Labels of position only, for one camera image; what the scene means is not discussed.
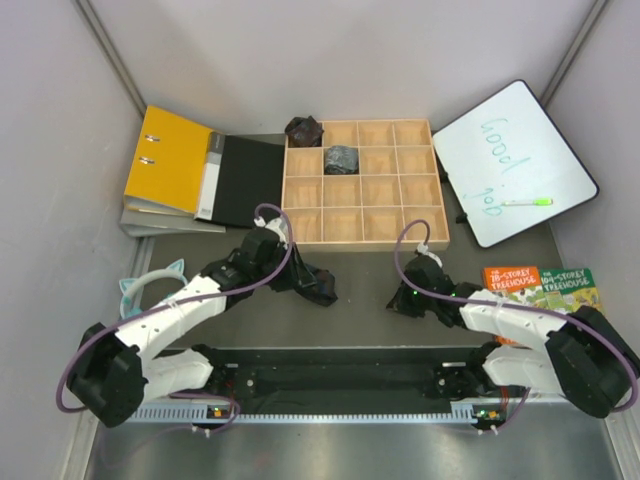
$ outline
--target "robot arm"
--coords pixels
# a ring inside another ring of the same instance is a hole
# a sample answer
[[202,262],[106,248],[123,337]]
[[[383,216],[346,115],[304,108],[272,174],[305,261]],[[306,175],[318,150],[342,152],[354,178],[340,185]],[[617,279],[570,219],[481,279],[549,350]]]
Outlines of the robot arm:
[[[544,310],[505,308],[516,302],[478,285],[456,285],[444,273],[440,259],[431,253],[411,260],[404,273],[429,292],[491,301],[497,306],[429,297],[403,282],[387,308],[411,317],[422,317],[429,310],[448,327],[488,332],[516,342],[516,346],[489,342],[475,350],[464,367],[443,367],[438,372],[443,396],[485,395],[500,386],[519,385],[560,394],[585,413],[604,418],[628,392],[629,376],[620,361],[599,341],[567,321]],[[612,343],[638,378],[640,359],[602,313],[582,307],[570,316]]]
[[[67,387],[107,427],[124,422],[143,402],[203,387],[213,372],[206,355],[194,349],[168,357],[157,355],[196,325],[251,296],[253,290],[247,289],[211,298],[250,287],[272,274],[287,248],[281,218],[254,228],[227,258],[210,263],[147,315],[92,345],[71,370]],[[304,264],[293,245],[289,261],[269,286],[278,292],[294,289],[314,303],[327,306],[337,299],[333,283],[329,272]],[[193,297],[203,298],[186,300]],[[81,345],[104,329],[102,324],[89,328]]]

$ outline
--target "whiteboard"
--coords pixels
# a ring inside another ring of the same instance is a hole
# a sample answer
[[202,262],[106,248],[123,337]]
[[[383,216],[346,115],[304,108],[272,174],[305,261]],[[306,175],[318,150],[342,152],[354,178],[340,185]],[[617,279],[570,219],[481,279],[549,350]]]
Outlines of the whiteboard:
[[[522,80],[454,120],[433,142],[482,247],[598,194],[598,185]],[[546,198],[553,204],[502,205]]]

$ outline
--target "yellow binder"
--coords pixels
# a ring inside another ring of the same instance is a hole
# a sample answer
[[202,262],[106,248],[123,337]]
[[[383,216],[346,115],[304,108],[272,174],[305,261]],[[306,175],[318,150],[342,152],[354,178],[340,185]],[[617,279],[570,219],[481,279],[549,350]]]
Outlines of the yellow binder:
[[147,107],[124,191],[125,207],[195,215],[212,132],[161,108]]

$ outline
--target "wooden organizer tray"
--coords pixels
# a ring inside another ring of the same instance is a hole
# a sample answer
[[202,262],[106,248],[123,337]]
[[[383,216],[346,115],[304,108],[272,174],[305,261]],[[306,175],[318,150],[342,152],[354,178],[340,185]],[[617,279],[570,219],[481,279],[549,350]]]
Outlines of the wooden organizer tray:
[[[449,246],[427,120],[322,122],[322,146],[285,150],[282,206],[303,251],[389,251],[404,225],[422,218],[431,225],[429,246]],[[329,147],[358,149],[357,175],[325,175]],[[424,239],[411,229],[403,249]]]

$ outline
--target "gray floor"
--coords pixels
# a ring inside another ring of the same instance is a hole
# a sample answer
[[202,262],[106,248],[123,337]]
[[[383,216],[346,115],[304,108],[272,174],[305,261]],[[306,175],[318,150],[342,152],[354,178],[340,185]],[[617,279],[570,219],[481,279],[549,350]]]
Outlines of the gray floor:
[[[132,425],[110,431],[107,461],[123,460],[162,428]],[[173,432],[115,470],[106,470],[94,457],[87,479],[621,478],[611,461],[604,424],[566,405],[527,405],[517,422],[497,437],[477,437],[460,428],[243,425],[209,440]]]
[[[482,249],[468,226],[456,225],[453,194],[445,187],[451,245],[442,255],[455,282],[481,283],[494,265],[561,267],[548,225],[540,225]],[[226,256],[242,232],[159,237],[150,269],[178,258],[187,277]],[[330,269],[340,300],[328,309],[292,292],[262,289],[224,315],[193,329],[177,344],[220,347],[328,347],[478,345],[486,335],[440,325],[434,316],[409,319],[387,312],[399,285],[391,255],[310,254],[305,261]],[[150,307],[175,288],[156,282],[146,289]],[[118,461],[162,426],[125,425],[103,440]],[[581,479],[620,478],[604,423],[565,405],[527,405],[498,437],[476,438],[434,426],[249,426],[207,441],[173,432],[153,441],[117,470],[92,454],[87,479]]]
[[[456,225],[459,208],[449,186],[445,205],[451,245],[441,257],[454,282],[482,283],[482,268],[496,265],[561,267],[547,224],[539,225],[499,246],[480,248],[467,225]],[[150,269],[164,268],[184,258],[186,275],[228,255],[240,244],[244,231],[226,235],[171,235],[158,237]],[[208,343],[220,347],[316,347],[477,345],[487,336],[448,329],[435,316],[411,319],[385,310],[400,282],[390,253],[310,253],[306,262],[329,269],[336,276],[340,300],[329,308],[310,304],[293,292],[274,293],[268,288],[204,322],[177,343],[189,347]],[[176,282],[158,281],[147,287],[144,307],[151,307],[175,289]]]

